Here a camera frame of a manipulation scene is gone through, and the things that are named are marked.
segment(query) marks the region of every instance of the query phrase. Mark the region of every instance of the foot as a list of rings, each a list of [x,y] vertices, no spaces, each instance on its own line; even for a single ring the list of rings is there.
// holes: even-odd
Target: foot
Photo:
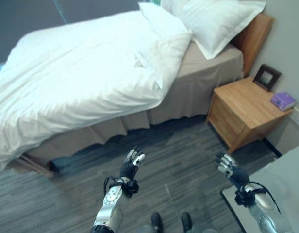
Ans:
[[[151,224],[154,227],[155,233],[163,233],[163,222],[159,213],[154,212],[151,215]]]
[[[181,219],[182,219],[182,227],[184,232],[187,232],[188,230],[192,229],[193,223],[188,212],[184,212],[182,214]]]

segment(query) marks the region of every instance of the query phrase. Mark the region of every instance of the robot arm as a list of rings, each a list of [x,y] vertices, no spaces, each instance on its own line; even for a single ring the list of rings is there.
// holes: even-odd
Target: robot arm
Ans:
[[[227,154],[220,157],[217,163],[217,169],[237,188],[235,201],[238,205],[248,207],[262,233],[293,233],[288,220],[280,213],[275,200],[264,186],[251,182],[248,174]]]
[[[116,233],[123,221],[123,210],[133,193],[137,193],[139,186],[134,176],[145,158],[140,148],[133,148],[127,155],[120,169],[120,177],[109,177],[104,181],[106,189],[109,179],[114,183],[103,199],[103,206],[98,211],[91,233]]]

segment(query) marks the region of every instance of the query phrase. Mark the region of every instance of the wooden nightstand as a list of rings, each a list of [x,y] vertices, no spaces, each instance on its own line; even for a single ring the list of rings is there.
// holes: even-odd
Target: wooden nightstand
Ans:
[[[263,139],[293,109],[280,111],[267,92],[248,77],[214,89],[206,122],[229,146],[228,153],[256,139]]]

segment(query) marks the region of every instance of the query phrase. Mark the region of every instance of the tissue box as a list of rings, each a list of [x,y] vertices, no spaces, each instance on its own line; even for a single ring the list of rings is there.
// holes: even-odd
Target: tissue box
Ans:
[[[285,92],[274,94],[270,99],[274,105],[276,105],[281,111],[288,110],[296,104],[296,100]]]

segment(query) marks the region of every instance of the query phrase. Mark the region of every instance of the gray carpet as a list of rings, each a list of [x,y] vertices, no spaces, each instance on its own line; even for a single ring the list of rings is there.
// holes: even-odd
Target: gray carpet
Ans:
[[[154,211],[161,214],[166,233],[182,232],[178,216],[184,211],[194,222],[208,222],[221,233],[241,232],[219,193],[231,185],[214,163],[215,155],[227,147],[205,124],[205,116],[197,116],[131,131],[104,146],[93,145],[58,159],[54,163],[60,176],[53,180],[33,172],[0,171],[0,233],[90,232],[102,205],[104,178],[118,175],[134,145],[141,146],[147,157],[136,175],[140,191],[125,210],[120,232],[150,223]],[[275,158],[262,141],[233,156],[248,173]]]

